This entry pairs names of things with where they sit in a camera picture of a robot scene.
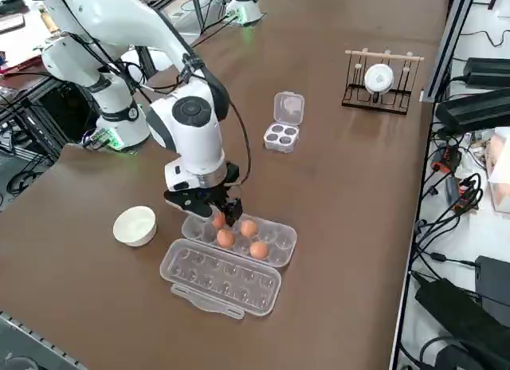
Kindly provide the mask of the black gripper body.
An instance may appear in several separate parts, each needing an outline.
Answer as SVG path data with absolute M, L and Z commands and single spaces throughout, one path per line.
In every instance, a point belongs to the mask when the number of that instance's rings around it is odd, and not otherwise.
M 213 204 L 216 207 L 223 207 L 228 203 L 228 190 L 223 183 L 210 188 L 193 188 L 187 191 L 191 200 L 203 204 Z

